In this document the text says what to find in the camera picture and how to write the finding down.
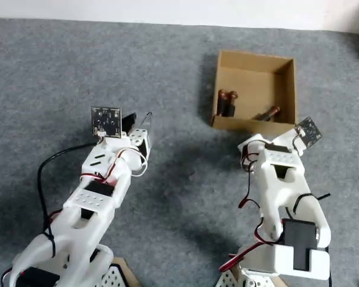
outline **black wire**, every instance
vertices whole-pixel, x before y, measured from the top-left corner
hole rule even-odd
[[[253,160],[252,162],[250,162],[250,164],[249,164],[249,166],[248,166],[248,170],[249,170],[248,173],[249,173],[249,175],[248,175],[248,183],[247,183],[247,193],[246,193],[245,197],[241,200],[241,202],[238,204],[238,208],[242,208],[242,207],[245,205],[245,203],[248,202],[248,201],[254,202],[255,205],[256,205],[259,209],[261,208],[261,207],[259,206],[259,204],[258,204],[255,200],[248,198],[249,195],[250,195],[250,183],[251,183],[251,180],[250,180],[250,174],[251,174],[250,168],[251,168],[251,166],[252,166],[255,162],[256,162],[256,160]]]
[[[4,276],[6,274],[8,274],[10,271],[12,271],[12,267],[5,270],[4,273],[1,275],[1,278],[0,278],[0,284],[1,284],[1,287],[4,287]]]
[[[329,197],[329,196],[331,196],[331,193],[326,193],[326,194],[324,194],[322,196],[317,197],[317,200],[322,200],[322,199],[325,199],[326,197]]]
[[[326,251],[327,253],[329,253],[329,248],[326,247],[326,248],[325,248],[325,251]],[[331,269],[330,269],[330,277],[328,278],[328,287],[333,287],[333,279],[332,279],[332,277],[331,277]]]
[[[41,182],[42,169],[47,165],[47,163],[51,162],[56,157],[59,157],[62,154],[66,154],[67,152],[76,151],[76,150],[82,149],[82,148],[87,148],[89,146],[95,146],[96,144],[97,144],[96,142],[91,142],[91,143],[86,143],[84,145],[73,146],[72,148],[64,149],[62,151],[55,153],[54,155],[52,155],[51,157],[49,157],[43,163],[40,164],[40,167],[38,168],[38,171],[37,171],[37,190],[38,190],[38,194],[40,197],[42,212],[44,215],[44,225],[43,225],[43,229],[42,229],[43,231],[45,229],[47,229],[50,224],[49,224],[49,218],[48,218],[47,205],[45,203],[45,197],[44,197],[44,193],[42,191],[42,182]]]
[[[288,207],[286,207],[286,213],[288,215],[288,217],[290,217],[291,219],[294,219],[290,213],[290,211],[288,210]]]
[[[56,254],[56,245],[55,245],[55,242],[54,242],[52,229],[51,229],[50,223],[49,223],[49,216],[48,216],[47,204],[45,202],[44,192],[42,191],[42,182],[41,182],[42,169],[47,165],[47,163],[51,162],[56,157],[59,157],[62,154],[66,154],[67,152],[76,151],[78,149],[87,148],[87,147],[90,147],[90,146],[95,146],[96,144],[97,144],[96,142],[91,142],[91,143],[86,143],[84,145],[73,146],[71,148],[67,148],[67,149],[64,149],[62,151],[59,151],[59,152],[55,153],[54,155],[52,155],[51,157],[49,157],[48,159],[46,159],[43,163],[41,163],[40,167],[38,168],[38,171],[37,171],[37,190],[38,190],[38,195],[39,195],[39,198],[40,198],[42,214],[43,214],[43,217],[44,217],[44,223],[43,223],[43,226],[42,226],[43,227],[42,231],[43,231],[43,234],[45,236],[47,236],[48,239],[52,242],[52,248],[53,248],[52,257],[54,257],[55,254]]]

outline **robotic arm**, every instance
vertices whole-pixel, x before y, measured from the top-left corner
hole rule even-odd
[[[122,132],[119,109],[92,108],[92,118],[100,141],[83,163],[80,183],[50,224],[52,234],[40,234],[13,260],[10,287],[33,286],[23,282],[27,272],[39,277],[34,286],[101,286],[114,256],[99,242],[131,177],[145,172],[151,147],[148,130]]]
[[[255,135],[238,146],[242,166],[255,175],[260,189],[260,227],[270,239],[247,250],[240,248],[237,256],[220,267],[222,272],[237,264],[246,277],[329,278],[330,256],[323,249],[330,244],[331,231],[300,160],[304,150],[320,138],[314,122],[307,118],[273,141]],[[281,219],[280,207],[288,210],[290,219]]]

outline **open cardboard box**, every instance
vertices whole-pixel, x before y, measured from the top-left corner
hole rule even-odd
[[[217,115],[220,89],[238,93],[234,117]],[[272,106],[279,106],[281,111],[271,121],[253,120]],[[244,51],[220,51],[215,79],[213,127],[280,135],[292,129],[296,123],[294,59]]]

